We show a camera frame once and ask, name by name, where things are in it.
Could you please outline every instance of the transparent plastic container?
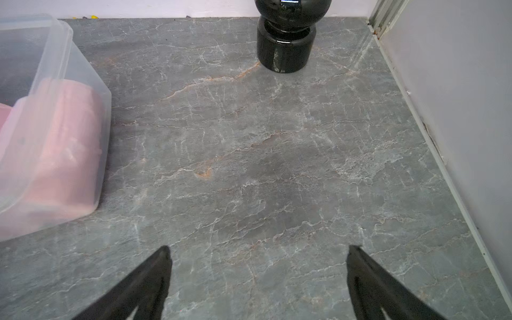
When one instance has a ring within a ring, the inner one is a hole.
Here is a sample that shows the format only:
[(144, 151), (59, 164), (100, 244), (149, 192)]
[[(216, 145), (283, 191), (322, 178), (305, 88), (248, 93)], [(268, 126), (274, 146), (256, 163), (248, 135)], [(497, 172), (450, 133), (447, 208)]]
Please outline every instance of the transparent plastic container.
[(0, 20), (0, 241), (98, 205), (112, 98), (72, 37), (49, 15)]

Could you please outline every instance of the marble tile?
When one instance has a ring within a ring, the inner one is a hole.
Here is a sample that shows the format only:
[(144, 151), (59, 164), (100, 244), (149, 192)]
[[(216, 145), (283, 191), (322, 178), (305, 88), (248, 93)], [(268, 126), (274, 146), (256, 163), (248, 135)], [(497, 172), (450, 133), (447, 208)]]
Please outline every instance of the marble tile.
[(112, 91), (102, 199), (0, 243), (0, 318), (71, 318), (169, 245), (165, 319), (354, 319), (360, 244), (450, 319), (512, 319), (365, 22), (277, 74), (256, 21), (68, 21)]

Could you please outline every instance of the black glossy object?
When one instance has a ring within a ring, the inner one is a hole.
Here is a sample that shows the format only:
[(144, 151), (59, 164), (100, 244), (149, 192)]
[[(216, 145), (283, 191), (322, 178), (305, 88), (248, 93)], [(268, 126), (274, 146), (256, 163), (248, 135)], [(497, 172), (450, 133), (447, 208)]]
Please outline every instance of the black glossy object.
[(136, 307), (134, 320), (160, 320), (172, 267), (169, 247), (160, 247), (73, 320), (124, 320)]
[(357, 320), (446, 320), (358, 246), (349, 246), (347, 270), (347, 285)]
[(270, 70), (291, 73), (308, 62), (316, 35), (315, 23), (327, 13), (331, 0), (255, 0), (258, 59)]

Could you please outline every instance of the black round knob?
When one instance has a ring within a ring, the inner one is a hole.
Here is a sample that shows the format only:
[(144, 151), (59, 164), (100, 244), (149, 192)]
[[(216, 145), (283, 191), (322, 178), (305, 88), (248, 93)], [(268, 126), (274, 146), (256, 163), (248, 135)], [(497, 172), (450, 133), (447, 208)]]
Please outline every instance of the black round knob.
[(308, 62), (316, 35), (315, 23), (327, 13), (331, 0), (255, 0), (258, 59), (270, 70), (291, 73)]
[(284, 28), (306, 28), (329, 10), (331, 0), (255, 0), (261, 16)]

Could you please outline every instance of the pink object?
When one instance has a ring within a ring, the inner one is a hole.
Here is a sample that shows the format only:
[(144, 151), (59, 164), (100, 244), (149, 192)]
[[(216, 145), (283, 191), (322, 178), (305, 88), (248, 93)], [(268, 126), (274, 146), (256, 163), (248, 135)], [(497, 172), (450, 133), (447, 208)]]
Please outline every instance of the pink object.
[(11, 113), (11, 106), (0, 103), (0, 129), (4, 125), (5, 120), (9, 117), (9, 113)]
[[(13, 127), (10, 120), (15, 124), (26, 101), (21, 98), (16, 102), (0, 131), (0, 157)], [(102, 100), (90, 86), (63, 80), (34, 179), (18, 201), (23, 207), (15, 204), (0, 214), (0, 238), (37, 231), (54, 221), (68, 221), (94, 211), (103, 119)]]

